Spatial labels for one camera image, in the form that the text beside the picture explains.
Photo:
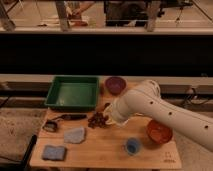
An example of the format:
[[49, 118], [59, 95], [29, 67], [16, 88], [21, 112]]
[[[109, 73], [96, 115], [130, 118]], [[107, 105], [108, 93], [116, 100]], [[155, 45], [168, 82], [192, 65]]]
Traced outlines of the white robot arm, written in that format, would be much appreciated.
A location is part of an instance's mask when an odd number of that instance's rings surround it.
[[161, 98], [159, 84], [144, 80], [115, 98], [104, 110], [109, 122], [124, 125], [135, 113], [144, 114], [213, 152], [213, 118], [172, 105]]

